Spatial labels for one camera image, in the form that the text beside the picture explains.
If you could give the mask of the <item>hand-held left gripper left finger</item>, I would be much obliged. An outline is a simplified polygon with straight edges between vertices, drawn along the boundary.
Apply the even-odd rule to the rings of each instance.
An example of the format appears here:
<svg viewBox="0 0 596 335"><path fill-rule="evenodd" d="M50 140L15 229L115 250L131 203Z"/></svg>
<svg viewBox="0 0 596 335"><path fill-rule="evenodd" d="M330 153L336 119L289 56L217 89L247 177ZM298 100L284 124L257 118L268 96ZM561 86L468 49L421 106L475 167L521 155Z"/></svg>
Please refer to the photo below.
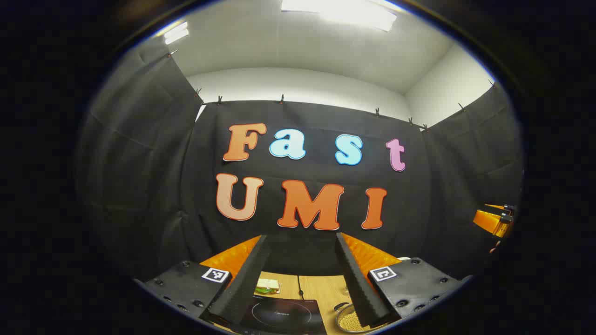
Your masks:
<svg viewBox="0 0 596 335"><path fill-rule="evenodd" d="M184 316L214 327L239 323L251 303L270 256L271 241L259 235L210 259L183 260L136 284Z"/></svg>

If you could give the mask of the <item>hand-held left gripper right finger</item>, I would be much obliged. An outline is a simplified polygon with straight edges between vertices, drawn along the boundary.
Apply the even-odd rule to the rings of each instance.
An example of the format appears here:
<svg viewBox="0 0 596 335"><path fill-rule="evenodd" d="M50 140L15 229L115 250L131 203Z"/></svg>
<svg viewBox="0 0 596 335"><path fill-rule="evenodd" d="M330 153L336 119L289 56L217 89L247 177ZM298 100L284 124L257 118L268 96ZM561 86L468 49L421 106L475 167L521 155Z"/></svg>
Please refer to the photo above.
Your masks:
<svg viewBox="0 0 596 335"><path fill-rule="evenodd" d="M411 320L440 305L473 278L454 278L419 257L400 260L344 233L336 234L335 253L363 326Z"/></svg>

